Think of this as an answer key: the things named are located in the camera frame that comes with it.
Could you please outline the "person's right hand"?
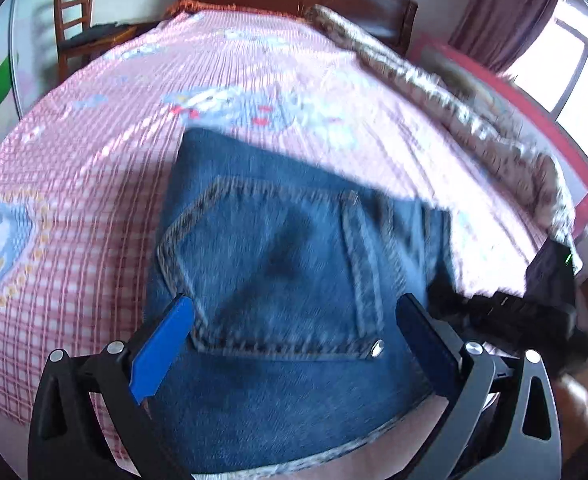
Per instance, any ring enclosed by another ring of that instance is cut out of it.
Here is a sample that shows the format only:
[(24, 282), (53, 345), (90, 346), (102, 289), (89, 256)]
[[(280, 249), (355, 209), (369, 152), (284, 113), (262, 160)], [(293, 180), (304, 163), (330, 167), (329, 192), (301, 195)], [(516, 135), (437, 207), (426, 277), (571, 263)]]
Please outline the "person's right hand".
[(583, 444), (588, 440), (588, 390), (570, 375), (556, 378), (552, 389), (562, 439), (566, 444)]

